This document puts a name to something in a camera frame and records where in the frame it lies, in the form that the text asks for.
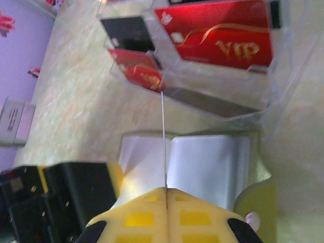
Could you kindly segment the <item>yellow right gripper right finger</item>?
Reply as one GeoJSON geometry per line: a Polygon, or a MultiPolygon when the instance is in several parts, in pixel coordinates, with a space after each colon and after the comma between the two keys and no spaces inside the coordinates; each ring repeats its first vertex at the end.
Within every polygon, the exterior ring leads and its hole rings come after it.
{"type": "Polygon", "coordinates": [[[262,242],[240,215],[178,189],[167,190],[169,242],[262,242]]]}

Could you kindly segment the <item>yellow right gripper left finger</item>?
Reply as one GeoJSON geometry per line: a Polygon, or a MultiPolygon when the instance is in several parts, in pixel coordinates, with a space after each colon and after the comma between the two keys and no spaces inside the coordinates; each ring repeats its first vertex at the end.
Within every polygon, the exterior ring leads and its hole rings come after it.
{"type": "Polygon", "coordinates": [[[167,242],[167,195],[163,187],[91,219],[77,242],[167,242]]]}

